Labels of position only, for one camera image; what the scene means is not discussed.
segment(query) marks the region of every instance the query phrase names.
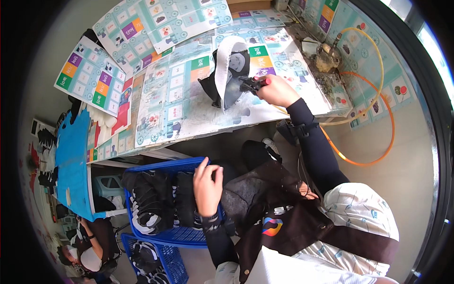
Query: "cable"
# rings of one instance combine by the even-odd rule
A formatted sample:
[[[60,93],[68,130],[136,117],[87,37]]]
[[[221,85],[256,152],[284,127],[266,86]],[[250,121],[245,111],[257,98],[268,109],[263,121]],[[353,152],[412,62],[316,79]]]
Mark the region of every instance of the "cable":
[[[365,33],[364,31],[362,31],[360,29],[350,27],[350,28],[343,29],[340,32],[340,34],[343,34],[344,32],[346,32],[348,30],[356,30],[357,32],[363,34],[368,40],[370,40],[372,42],[376,52],[377,52],[378,58],[379,58],[380,71],[381,71],[380,85],[379,85],[378,90],[377,90],[377,95],[374,97],[374,99],[372,100],[370,105],[363,112],[363,113],[367,113],[372,108],[372,106],[375,104],[375,102],[378,100],[378,97],[380,96],[380,93],[381,93],[381,89],[383,88],[383,80],[384,80],[384,77],[385,77],[385,71],[383,69],[383,61],[381,59],[381,54],[380,54],[380,51],[378,50],[377,44],[375,44],[374,40],[367,33]],[[344,123],[350,123],[350,122],[354,121],[355,119],[358,119],[361,115],[362,114],[357,114],[357,115],[355,115],[352,118],[349,118],[349,119],[346,119],[346,120],[341,120],[341,121],[336,121],[336,122],[324,122],[324,123],[320,123],[320,125],[329,126],[329,125],[341,125],[341,124],[344,124]]]
[[[372,84],[369,80],[367,80],[366,78],[364,78],[363,76],[355,73],[355,72],[349,72],[349,71],[346,71],[346,72],[341,72],[339,73],[340,75],[353,75],[353,76],[356,76],[356,77],[359,77],[361,78],[362,80],[364,80],[366,83],[368,83],[372,88],[374,88],[376,91],[378,91],[377,87],[375,87],[374,84]],[[386,107],[388,108],[388,111],[390,112],[390,118],[391,118],[391,125],[392,125],[392,136],[391,136],[391,142],[390,142],[390,145],[388,146],[388,149],[386,149],[385,153],[379,157],[378,159],[376,159],[375,161],[372,161],[370,163],[358,163],[358,162],[354,162],[352,160],[350,160],[349,158],[345,157],[344,154],[342,154],[338,149],[337,147],[334,145],[333,141],[331,141],[331,138],[328,136],[328,134],[325,132],[325,130],[320,126],[320,129],[321,131],[323,132],[323,134],[325,135],[326,139],[328,140],[328,143],[330,143],[331,147],[334,149],[334,151],[339,155],[339,157],[341,157],[344,161],[346,162],[349,162],[350,164],[354,164],[354,165],[357,165],[357,166],[362,166],[362,167],[365,167],[365,166],[371,166],[373,164],[376,164],[378,162],[380,162],[381,160],[383,160],[384,157],[387,156],[387,154],[391,151],[391,148],[393,147],[393,144],[394,144],[394,137],[395,137],[395,124],[394,124],[394,116],[393,116],[393,112],[391,111],[391,107],[388,103],[388,101],[386,100],[385,96],[383,96],[381,93],[379,93],[380,97],[382,98],[382,100],[385,102],[385,105]],[[284,109],[278,107],[278,106],[275,106],[275,105],[272,105],[274,106],[275,108],[277,108],[278,110],[280,110],[281,112],[285,113],[286,115],[288,115],[288,112],[286,112]]]

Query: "purple label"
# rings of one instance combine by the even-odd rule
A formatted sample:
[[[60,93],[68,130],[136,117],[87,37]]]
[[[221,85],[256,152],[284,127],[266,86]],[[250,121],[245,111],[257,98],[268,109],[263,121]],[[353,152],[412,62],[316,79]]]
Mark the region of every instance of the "purple label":
[[[110,81],[112,80],[112,77],[105,73],[104,71],[101,73],[101,76],[99,77],[99,81],[103,82],[107,86],[110,86]]]
[[[252,16],[251,13],[249,13],[249,12],[239,12],[238,15],[240,17],[251,17]]]
[[[82,61],[82,57],[80,55],[77,55],[75,53],[71,54],[71,56],[68,59],[68,62],[71,63],[72,65],[79,67],[80,62]]]
[[[123,31],[124,36],[126,36],[127,40],[132,38],[137,33],[133,23],[129,23],[129,25],[125,26],[121,30]]]
[[[325,19],[324,16],[320,16],[320,22],[318,23],[318,25],[321,27],[321,29],[327,33],[328,32],[328,29],[330,28],[330,23],[328,22],[327,19]]]
[[[304,10],[304,8],[306,7],[306,0],[300,0],[298,2],[298,6]]]
[[[258,71],[258,75],[260,75],[260,76],[265,76],[265,75],[268,75],[268,74],[276,75],[276,72],[274,71],[273,67],[260,68],[259,71]]]
[[[142,68],[145,68],[145,67],[147,67],[148,65],[150,65],[151,59],[152,59],[152,58],[153,58],[153,56],[152,56],[151,54],[145,56],[144,58],[142,58],[142,61],[143,61],[143,66],[142,66]]]

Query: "green label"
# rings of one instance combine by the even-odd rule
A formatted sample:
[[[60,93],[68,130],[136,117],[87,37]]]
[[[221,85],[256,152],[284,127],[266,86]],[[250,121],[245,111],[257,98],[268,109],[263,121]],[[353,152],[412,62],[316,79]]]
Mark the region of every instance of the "green label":
[[[339,0],[326,0],[325,5],[328,6],[331,10],[335,11]]]
[[[264,45],[253,46],[249,48],[249,55],[251,57],[268,56],[268,52],[266,51],[266,47]]]
[[[95,92],[93,100],[91,102],[94,103],[95,105],[99,105],[100,107],[104,108],[106,97],[104,97],[101,93]]]
[[[167,50],[164,50],[163,53],[162,53],[162,57],[168,55],[168,54],[171,54],[172,53],[172,50],[173,50],[173,47],[167,49]]]
[[[62,87],[65,90],[68,90],[69,89],[69,84],[71,84],[71,80],[72,79],[73,78],[61,73],[60,77],[58,77],[57,85]]]
[[[196,70],[207,66],[210,66],[210,59],[208,56],[194,59],[191,62],[191,70]]]

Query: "hand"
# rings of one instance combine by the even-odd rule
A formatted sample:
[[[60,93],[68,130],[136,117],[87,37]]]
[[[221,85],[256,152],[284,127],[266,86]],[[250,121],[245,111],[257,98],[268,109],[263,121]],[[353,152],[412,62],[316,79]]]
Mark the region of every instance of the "hand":
[[[82,227],[84,227],[84,228],[87,227],[87,220],[85,218],[80,217],[79,222],[82,225]]]
[[[303,181],[300,185],[300,194],[306,199],[318,199],[318,195],[309,188],[309,186]]]
[[[297,92],[280,76],[266,75],[260,77],[260,79],[266,78],[271,79],[271,84],[260,88],[257,92],[259,99],[265,100],[271,105],[288,108],[300,98]]]
[[[196,168],[194,179],[194,196],[196,198],[197,210],[202,217],[211,217],[217,212],[217,205],[222,195],[222,180],[224,178],[223,167],[212,164],[207,166],[208,157]],[[215,181],[211,175],[216,171]]]

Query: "black arm sleeve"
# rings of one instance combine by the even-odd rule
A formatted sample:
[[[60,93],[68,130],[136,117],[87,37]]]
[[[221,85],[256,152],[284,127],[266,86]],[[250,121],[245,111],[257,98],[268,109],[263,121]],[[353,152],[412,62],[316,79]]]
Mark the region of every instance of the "black arm sleeve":
[[[211,260],[217,267],[227,261],[238,263],[232,239],[227,235],[224,225],[221,223],[219,214],[210,218],[202,218],[203,234],[207,239],[207,247],[210,251]]]
[[[303,99],[289,106],[287,112],[293,125],[310,125],[314,120],[314,115]],[[309,136],[299,141],[304,165],[322,195],[342,183],[350,182],[339,169],[336,157],[320,127],[311,129]]]

